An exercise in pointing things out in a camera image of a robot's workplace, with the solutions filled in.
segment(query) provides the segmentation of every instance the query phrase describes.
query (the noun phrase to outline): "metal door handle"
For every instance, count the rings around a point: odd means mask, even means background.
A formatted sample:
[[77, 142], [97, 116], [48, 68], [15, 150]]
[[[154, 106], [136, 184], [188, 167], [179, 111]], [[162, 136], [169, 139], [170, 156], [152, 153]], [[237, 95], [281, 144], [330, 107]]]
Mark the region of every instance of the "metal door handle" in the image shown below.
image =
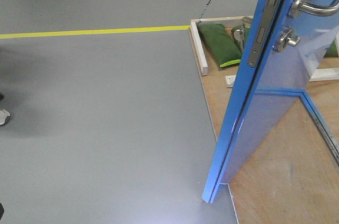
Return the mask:
[[314, 16], [332, 16], [339, 11], [339, 0], [333, 0], [329, 6], [317, 5], [307, 0], [295, 0], [289, 16], [296, 18], [300, 12], [305, 12]]
[[333, 0], [329, 6], [317, 5], [307, 0], [295, 0], [289, 16], [295, 19], [300, 14], [300, 11], [314, 16], [332, 16], [339, 11], [339, 0]]

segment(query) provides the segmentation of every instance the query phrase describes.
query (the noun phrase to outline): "green sandbag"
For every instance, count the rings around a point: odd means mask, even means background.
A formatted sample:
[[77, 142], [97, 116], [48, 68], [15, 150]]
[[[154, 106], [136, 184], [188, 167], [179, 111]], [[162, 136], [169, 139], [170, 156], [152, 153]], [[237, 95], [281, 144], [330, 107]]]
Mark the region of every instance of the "green sandbag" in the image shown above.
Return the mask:
[[240, 63], [242, 53], [222, 24], [199, 25], [198, 30], [220, 68]]
[[333, 41], [328, 50], [325, 53], [325, 57], [338, 57], [338, 50], [335, 45], [335, 42]]
[[[234, 34], [234, 32], [235, 32], [236, 30], [240, 30], [241, 28], [242, 28], [241, 25], [240, 25], [240, 26], [236, 26], [236, 27], [232, 28], [231, 33]], [[251, 29], [251, 28], [247, 28], [247, 27], [244, 28], [244, 37], [245, 37], [245, 39], [244, 39], [244, 47], [245, 47], [245, 45], [246, 45], [246, 41], [247, 41], [247, 38], [248, 38], [249, 30], [250, 30], [250, 29]], [[236, 41], [236, 40], [234, 40], [234, 44], [237, 45], [238, 49], [240, 50], [240, 44], [239, 44], [239, 42]]]

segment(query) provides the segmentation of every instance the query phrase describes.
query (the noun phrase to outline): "yellow floor line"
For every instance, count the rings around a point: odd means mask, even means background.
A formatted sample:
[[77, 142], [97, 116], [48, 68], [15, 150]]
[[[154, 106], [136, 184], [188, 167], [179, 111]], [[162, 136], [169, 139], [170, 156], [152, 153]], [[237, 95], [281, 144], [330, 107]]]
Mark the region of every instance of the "yellow floor line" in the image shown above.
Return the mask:
[[10, 33], [10, 34], [0, 34], [0, 39], [111, 34], [111, 33], [131, 33], [131, 32], [160, 32], [160, 31], [187, 30], [189, 27], [190, 27], [189, 25], [178, 25], [178, 26], [142, 27], [142, 28], [103, 29], [103, 30]]

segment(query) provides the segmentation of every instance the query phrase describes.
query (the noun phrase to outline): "shoe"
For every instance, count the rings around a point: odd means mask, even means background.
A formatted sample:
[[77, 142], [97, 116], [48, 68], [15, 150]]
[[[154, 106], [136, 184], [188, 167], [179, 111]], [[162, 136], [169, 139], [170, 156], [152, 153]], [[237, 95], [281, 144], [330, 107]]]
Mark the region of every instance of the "shoe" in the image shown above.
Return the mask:
[[4, 109], [0, 110], [0, 126], [7, 124], [10, 121], [11, 114]]

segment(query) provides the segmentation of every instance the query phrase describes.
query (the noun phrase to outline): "plywood board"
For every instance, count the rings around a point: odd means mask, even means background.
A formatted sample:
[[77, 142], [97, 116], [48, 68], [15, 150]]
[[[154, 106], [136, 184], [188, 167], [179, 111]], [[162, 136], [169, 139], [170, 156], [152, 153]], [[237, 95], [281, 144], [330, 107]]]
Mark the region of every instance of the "plywood board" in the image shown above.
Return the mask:
[[[209, 74], [201, 77], [218, 137], [231, 88], [208, 50]], [[326, 58], [319, 68], [339, 67]], [[312, 82], [307, 91], [333, 135], [339, 138], [339, 81]], [[339, 223], [339, 168], [303, 105], [298, 101], [263, 140], [230, 183], [239, 223]]]

